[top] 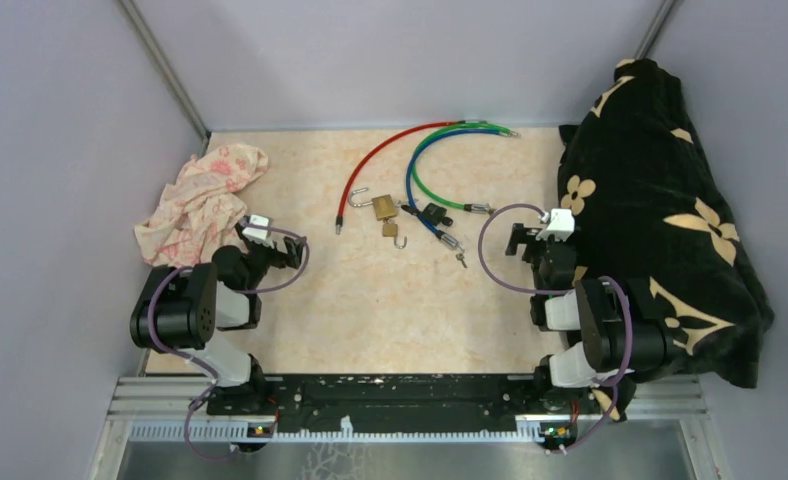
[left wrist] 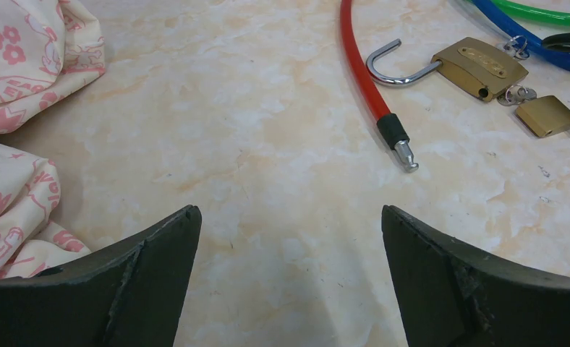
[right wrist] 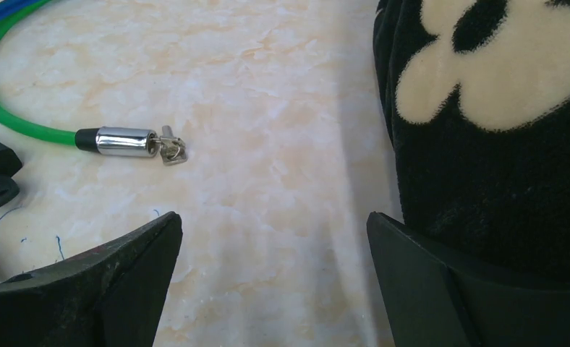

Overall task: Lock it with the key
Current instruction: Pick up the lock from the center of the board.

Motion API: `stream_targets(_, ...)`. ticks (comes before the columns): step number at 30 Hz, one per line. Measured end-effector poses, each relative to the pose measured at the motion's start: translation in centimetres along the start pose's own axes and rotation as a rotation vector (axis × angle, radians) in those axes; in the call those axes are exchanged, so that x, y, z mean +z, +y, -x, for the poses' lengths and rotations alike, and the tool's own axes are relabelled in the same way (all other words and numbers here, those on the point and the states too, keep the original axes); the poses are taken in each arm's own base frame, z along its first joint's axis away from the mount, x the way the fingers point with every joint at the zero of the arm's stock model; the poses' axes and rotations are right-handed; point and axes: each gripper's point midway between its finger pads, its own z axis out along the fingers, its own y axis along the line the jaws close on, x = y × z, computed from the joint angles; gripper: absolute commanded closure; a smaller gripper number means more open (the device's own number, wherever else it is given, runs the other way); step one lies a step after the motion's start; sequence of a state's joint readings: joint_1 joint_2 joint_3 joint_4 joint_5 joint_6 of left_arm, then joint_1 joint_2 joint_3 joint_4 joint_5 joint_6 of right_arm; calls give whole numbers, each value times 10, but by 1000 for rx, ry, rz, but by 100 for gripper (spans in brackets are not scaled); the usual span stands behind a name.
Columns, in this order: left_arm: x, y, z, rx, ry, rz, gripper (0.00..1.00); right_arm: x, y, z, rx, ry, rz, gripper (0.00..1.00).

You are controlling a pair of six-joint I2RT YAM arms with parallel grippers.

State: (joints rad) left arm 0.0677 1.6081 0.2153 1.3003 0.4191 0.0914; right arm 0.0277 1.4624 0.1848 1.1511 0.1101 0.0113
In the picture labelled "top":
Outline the large brass padlock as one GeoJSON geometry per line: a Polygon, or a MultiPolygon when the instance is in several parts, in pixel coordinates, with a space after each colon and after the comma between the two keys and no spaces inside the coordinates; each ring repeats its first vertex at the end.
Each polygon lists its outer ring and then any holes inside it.
{"type": "Polygon", "coordinates": [[[347,197],[347,203],[353,208],[372,207],[378,221],[387,222],[398,215],[399,207],[388,194],[373,197],[367,201],[357,200],[356,196],[368,191],[368,188],[352,190],[347,197]]]}

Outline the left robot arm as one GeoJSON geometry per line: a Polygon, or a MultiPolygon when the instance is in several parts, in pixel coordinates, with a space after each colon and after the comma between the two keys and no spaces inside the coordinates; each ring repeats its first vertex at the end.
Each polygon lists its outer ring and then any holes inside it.
{"type": "Polygon", "coordinates": [[[274,405],[258,360],[227,335],[258,327],[266,291],[260,284],[271,269],[304,272],[307,239],[282,235],[282,248],[243,237],[241,246],[221,246],[204,263],[151,270],[131,314],[130,336],[137,347],[188,361],[207,376],[210,384],[193,409],[255,414],[274,405]]]}

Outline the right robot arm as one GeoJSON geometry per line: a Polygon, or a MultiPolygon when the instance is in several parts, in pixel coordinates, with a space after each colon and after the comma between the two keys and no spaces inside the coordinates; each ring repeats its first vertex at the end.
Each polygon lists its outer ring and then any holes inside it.
{"type": "Polygon", "coordinates": [[[516,223],[506,255],[520,254],[532,269],[536,294],[532,323],[562,334],[564,351],[545,356],[534,371],[533,398],[546,412],[560,411],[573,391],[614,381],[626,400],[637,383],[668,374],[677,349],[662,310],[639,279],[586,279],[570,240],[516,223]]]}

